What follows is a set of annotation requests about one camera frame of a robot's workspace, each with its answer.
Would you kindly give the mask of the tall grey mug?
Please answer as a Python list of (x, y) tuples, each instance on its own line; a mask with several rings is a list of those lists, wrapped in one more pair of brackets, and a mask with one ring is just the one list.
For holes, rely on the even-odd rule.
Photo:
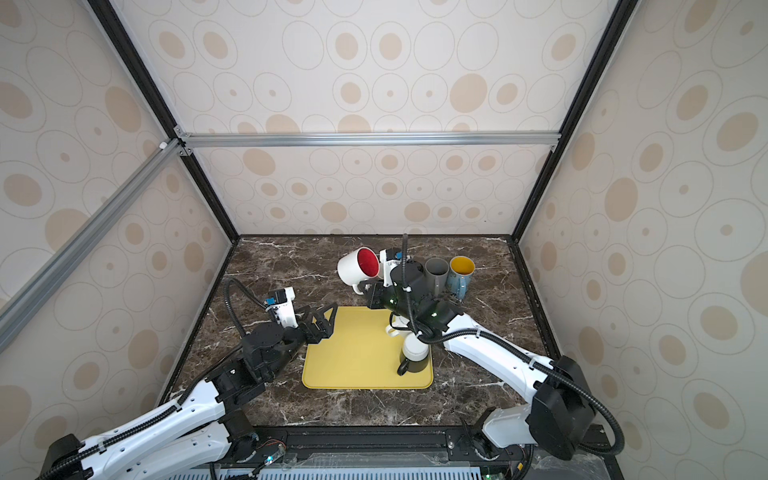
[(450, 271), (449, 263), (442, 258), (429, 258), (424, 264), (424, 275), (430, 293), (439, 297), (445, 289)]

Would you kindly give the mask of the blue butterfly mug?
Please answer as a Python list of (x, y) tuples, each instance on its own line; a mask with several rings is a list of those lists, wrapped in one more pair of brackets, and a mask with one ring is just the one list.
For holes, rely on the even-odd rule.
[(449, 262), (446, 291), (459, 302), (466, 298), (475, 269), (474, 261), (466, 256), (455, 256)]

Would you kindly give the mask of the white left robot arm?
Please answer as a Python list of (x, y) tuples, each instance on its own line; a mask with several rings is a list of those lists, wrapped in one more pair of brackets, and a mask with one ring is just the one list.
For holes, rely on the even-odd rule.
[(149, 479), (206, 463), (249, 462), (260, 445), (243, 406), (262, 394), (303, 346), (333, 335), (338, 309), (337, 303), (302, 307), (294, 327), (259, 324), (176, 398), (85, 440), (67, 434), (54, 441), (40, 478)]

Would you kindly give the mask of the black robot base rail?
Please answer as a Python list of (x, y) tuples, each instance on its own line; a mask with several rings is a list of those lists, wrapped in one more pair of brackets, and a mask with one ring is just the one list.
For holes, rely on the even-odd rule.
[(560, 460), (493, 447), (468, 426), (259, 427), (210, 468), (217, 479), (620, 479), (615, 458)]

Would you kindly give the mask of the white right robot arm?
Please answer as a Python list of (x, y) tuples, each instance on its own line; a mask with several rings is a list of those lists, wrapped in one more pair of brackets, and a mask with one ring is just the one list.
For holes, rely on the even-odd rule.
[(455, 302), (433, 296), (422, 266), (414, 261), (395, 266), (389, 280), (365, 280), (354, 290), (370, 309), (387, 309), (403, 319), (406, 338), (418, 350), (439, 345), (479, 365), (521, 396), (523, 404), (492, 409), (481, 417), (470, 435), (480, 456), (534, 444), (569, 460), (581, 449), (597, 409), (574, 361), (534, 354), (489, 331)]

